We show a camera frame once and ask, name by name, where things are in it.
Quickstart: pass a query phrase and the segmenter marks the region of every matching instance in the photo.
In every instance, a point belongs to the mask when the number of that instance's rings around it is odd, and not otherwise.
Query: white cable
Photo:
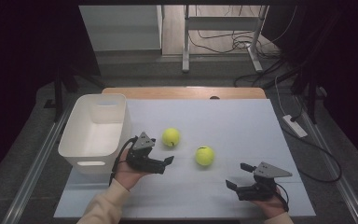
[[[278,36],[277,38],[275,38],[274,40],[271,40],[271,41],[269,41],[269,42],[266,43],[266,44],[260,45],[260,48],[263,47],[263,46],[265,46],[265,45],[267,45],[267,44],[271,44],[271,43],[273,43],[274,41],[277,41],[277,40],[278,40],[279,38],[281,38],[284,34],[286,34],[287,30],[289,29],[290,25],[292,24],[292,22],[293,22],[293,20],[294,20],[294,18],[295,18],[296,11],[297,11],[297,7],[295,7],[295,11],[293,12],[292,19],[290,20],[289,24],[287,25],[287,27],[286,27],[286,29],[283,31],[283,33],[282,33],[280,36]]]
[[[281,107],[281,111],[282,111],[283,114],[286,116],[286,113],[284,113],[283,108],[282,108],[281,97],[279,96],[277,79],[278,79],[278,76],[275,77],[275,88],[277,89],[277,93],[278,93],[278,102],[279,102],[279,106]]]

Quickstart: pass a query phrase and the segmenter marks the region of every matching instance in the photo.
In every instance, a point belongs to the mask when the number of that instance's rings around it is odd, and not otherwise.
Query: sleeve
[[[106,191],[95,195],[89,202],[83,217],[77,223],[118,223],[121,219],[121,207],[129,196],[130,192],[113,179]]]
[[[264,224],[294,224],[289,214],[282,213],[276,217],[267,219]]]

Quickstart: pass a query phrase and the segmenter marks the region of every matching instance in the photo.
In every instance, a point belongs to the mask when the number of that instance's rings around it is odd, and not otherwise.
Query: white power strip
[[[305,137],[308,134],[304,131],[304,129],[301,128],[301,126],[297,123],[297,121],[292,122],[290,120],[292,116],[286,115],[283,116],[283,120],[286,122],[287,125],[292,129],[293,132],[297,134],[298,137]]]

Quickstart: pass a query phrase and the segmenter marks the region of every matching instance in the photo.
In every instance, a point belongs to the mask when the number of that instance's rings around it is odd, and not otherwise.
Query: white container
[[[109,174],[130,138],[126,97],[89,94],[76,101],[58,150],[82,174]]]

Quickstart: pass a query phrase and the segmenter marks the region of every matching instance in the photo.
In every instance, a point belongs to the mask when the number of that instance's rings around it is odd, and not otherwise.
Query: yellow tennis ball
[[[169,147],[174,147],[179,143],[180,133],[174,128],[169,128],[162,134],[162,143]]]
[[[199,165],[211,165],[214,159],[213,149],[210,147],[199,147],[196,152],[196,161]]]

